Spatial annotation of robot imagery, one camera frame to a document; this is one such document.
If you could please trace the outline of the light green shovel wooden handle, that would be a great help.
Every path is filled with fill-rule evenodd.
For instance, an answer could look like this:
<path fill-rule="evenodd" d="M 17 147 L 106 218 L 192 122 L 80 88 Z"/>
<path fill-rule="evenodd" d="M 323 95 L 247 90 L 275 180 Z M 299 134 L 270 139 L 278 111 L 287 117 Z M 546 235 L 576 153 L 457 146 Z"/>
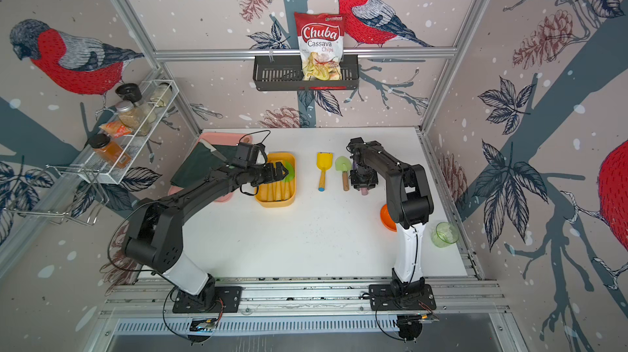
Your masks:
<path fill-rule="evenodd" d="M 351 168 L 352 168 L 352 161 L 349 158 L 345 156 L 340 156 L 336 159 L 335 169 L 338 172 L 341 172 L 344 191 L 350 190 L 349 172 L 351 171 Z"/>

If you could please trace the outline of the yellow square shovel blue tip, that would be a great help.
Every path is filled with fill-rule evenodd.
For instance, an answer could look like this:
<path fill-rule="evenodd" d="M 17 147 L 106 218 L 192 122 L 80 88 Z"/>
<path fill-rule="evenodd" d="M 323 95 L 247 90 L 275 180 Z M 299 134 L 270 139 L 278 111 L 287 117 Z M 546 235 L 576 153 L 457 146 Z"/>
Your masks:
<path fill-rule="evenodd" d="M 334 156 L 332 153 L 319 152 L 317 154 L 317 167 L 321 172 L 319 185 L 318 185 L 318 190 L 320 192 L 325 191 L 326 172 L 331 169 L 333 160 L 334 160 Z"/>

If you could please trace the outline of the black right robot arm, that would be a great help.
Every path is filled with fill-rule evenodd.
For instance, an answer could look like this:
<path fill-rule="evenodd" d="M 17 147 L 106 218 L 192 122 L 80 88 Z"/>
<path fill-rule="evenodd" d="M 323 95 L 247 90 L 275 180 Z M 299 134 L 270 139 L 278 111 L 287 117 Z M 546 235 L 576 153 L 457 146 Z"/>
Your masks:
<path fill-rule="evenodd" d="M 392 290 L 403 293 L 422 288 L 425 277 L 421 254 L 425 227 L 434 203 L 426 170 L 392 156 L 378 141 L 353 138 L 347 145 L 353 168 L 351 187 L 360 192 L 372 190 L 384 180 L 386 206 L 397 228 L 399 251 L 392 269 Z"/>

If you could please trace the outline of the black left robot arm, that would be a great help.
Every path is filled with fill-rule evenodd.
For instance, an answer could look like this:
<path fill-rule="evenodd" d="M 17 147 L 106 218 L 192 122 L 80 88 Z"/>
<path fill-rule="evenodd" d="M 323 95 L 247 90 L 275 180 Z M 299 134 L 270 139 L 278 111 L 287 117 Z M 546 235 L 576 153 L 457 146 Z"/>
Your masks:
<path fill-rule="evenodd" d="M 159 200 L 143 200 L 129 216 L 123 254 L 147 266 L 180 291 L 199 296 L 210 285 L 210 274 L 201 270 L 184 251 L 183 226 L 196 213 L 242 185 L 257 187 L 283 181 L 289 169 L 282 162 L 246 167 L 224 166 L 204 180 Z"/>

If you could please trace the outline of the orange plastic bowl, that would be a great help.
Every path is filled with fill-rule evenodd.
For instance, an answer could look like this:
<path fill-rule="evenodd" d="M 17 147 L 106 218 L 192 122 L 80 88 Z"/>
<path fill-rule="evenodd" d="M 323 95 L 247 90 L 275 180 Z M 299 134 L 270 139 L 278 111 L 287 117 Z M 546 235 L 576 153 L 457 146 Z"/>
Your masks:
<path fill-rule="evenodd" d="M 389 209 L 388 206 L 386 204 L 384 204 L 384 206 L 382 206 L 380 213 L 380 221 L 383 224 L 383 226 L 392 231 L 392 232 L 396 232 L 397 231 L 397 226 L 396 223 L 392 220 L 391 216 L 389 215 Z"/>

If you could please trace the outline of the pink plastic tray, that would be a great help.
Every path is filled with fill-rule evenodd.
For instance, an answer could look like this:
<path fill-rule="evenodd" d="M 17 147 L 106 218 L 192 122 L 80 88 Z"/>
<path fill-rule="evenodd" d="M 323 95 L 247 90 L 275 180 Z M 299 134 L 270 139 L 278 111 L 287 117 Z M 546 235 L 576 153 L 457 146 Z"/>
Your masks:
<path fill-rule="evenodd" d="M 245 142 L 245 143 L 252 143 L 253 142 L 252 141 L 252 136 L 250 136 L 250 135 L 243 135 L 241 133 L 212 132 L 212 131 L 204 132 L 199 137 L 199 141 L 206 140 L 206 141 L 209 142 L 209 144 L 212 144 L 214 147 L 216 147 L 217 145 L 237 145 L 238 142 L 240 141 L 240 138 L 242 138 L 242 141 Z M 183 188 L 180 188 L 180 187 L 178 187 L 176 185 L 171 185 L 170 189 L 168 190 L 168 195 L 172 195 L 172 194 L 178 193 L 182 189 Z M 225 203 L 225 202 L 229 201 L 233 197 L 233 195 L 234 195 L 234 193 L 229 193 L 226 196 L 223 196 L 222 198 L 217 199 L 216 202 Z"/>

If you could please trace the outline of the dark green cloth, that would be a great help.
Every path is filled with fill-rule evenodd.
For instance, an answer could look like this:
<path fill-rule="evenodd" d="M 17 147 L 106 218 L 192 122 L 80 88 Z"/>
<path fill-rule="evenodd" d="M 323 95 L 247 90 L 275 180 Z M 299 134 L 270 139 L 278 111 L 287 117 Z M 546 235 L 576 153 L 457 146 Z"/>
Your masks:
<path fill-rule="evenodd" d="M 225 166 L 235 156 L 235 145 L 216 145 L 212 152 L 198 143 L 170 180 L 172 186 L 186 188 L 207 177 L 212 170 Z"/>

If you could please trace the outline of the clear glass jar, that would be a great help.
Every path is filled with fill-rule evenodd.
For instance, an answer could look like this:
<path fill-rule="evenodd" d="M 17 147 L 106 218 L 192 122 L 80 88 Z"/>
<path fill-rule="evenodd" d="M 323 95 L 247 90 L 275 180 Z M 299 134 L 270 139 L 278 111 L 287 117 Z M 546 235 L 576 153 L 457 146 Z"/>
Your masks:
<path fill-rule="evenodd" d="M 172 85 L 168 82 L 158 84 L 150 95 L 149 102 L 155 108 L 167 107 L 173 98 Z"/>

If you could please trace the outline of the chuba cassava chips bag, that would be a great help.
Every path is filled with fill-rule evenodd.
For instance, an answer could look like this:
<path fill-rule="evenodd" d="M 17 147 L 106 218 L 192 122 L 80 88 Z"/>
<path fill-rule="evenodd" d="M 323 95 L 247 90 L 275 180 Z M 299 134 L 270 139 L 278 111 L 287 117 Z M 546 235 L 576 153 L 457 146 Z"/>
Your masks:
<path fill-rule="evenodd" d="M 294 20 L 304 80 L 341 80 L 343 15 L 295 13 Z"/>

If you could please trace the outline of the orange spice jar black lid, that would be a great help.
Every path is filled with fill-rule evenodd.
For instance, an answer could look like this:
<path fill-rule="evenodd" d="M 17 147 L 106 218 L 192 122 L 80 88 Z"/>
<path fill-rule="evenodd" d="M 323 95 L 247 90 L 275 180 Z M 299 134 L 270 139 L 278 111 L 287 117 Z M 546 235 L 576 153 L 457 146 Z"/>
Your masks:
<path fill-rule="evenodd" d="M 111 167 L 125 168 L 132 160 L 124 149 L 107 134 L 99 133 L 90 137 L 88 145 Z"/>

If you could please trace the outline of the orange snack packet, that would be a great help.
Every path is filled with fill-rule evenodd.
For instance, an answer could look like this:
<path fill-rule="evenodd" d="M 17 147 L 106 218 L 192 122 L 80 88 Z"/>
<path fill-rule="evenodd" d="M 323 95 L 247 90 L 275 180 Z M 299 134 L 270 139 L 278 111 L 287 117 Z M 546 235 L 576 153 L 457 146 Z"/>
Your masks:
<path fill-rule="evenodd" d="M 132 128 L 124 125 L 121 121 L 112 121 L 102 124 L 100 129 L 104 131 L 104 133 L 108 134 L 108 136 L 115 139 L 132 135 L 134 133 Z"/>

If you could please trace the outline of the white handled kitchen knife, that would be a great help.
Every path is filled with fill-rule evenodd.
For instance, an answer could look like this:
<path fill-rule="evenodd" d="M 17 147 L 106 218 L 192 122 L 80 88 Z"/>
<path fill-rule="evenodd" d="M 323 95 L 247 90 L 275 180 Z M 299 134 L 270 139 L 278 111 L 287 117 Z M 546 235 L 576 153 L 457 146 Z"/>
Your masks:
<path fill-rule="evenodd" d="M 214 157 L 218 158 L 222 162 L 227 162 L 227 158 L 222 153 L 220 153 L 212 144 L 210 144 L 209 141 L 199 139 L 199 143 L 206 147 L 206 149 L 209 150 Z"/>

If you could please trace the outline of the black wall basket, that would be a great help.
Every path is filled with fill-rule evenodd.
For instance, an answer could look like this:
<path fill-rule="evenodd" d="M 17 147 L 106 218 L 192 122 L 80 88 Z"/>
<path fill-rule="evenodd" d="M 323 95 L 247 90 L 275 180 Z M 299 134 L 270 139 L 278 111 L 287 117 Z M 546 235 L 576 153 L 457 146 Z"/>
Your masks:
<path fill-rule="evenodd" d="M 359 86 L 358 57 L 344 56 L 340 61 L 341 80 L 305 80 L 298 56 L 256 56 L 253 82 L 260 92 L 353 91 Z"/>

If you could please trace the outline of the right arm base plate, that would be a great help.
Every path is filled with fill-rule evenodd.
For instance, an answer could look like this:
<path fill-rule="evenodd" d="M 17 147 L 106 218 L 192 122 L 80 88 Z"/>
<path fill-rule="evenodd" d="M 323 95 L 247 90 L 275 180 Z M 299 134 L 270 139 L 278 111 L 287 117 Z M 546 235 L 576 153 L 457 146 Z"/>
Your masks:
<path fill-rule="evenodd" d="M 370 284 L 367 295 L 373 311 L 435 311 L 433 289 L 425 284 L 421 290 L 412 290 L 395 296 L 389 284 Z"/>

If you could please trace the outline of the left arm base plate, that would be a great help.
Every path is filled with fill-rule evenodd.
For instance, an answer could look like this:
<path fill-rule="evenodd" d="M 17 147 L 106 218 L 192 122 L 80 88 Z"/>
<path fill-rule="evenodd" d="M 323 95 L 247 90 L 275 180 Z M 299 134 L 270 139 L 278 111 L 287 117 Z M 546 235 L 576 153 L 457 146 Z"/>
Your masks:
<path fill-rule="evenodd" d="M 216 287 L 213 284 L 204 288 L 196 296 L 178 291 L 174 299 L 173 313 L 236 313 L 239 309 L 242 292 L 242 287 Z"/>

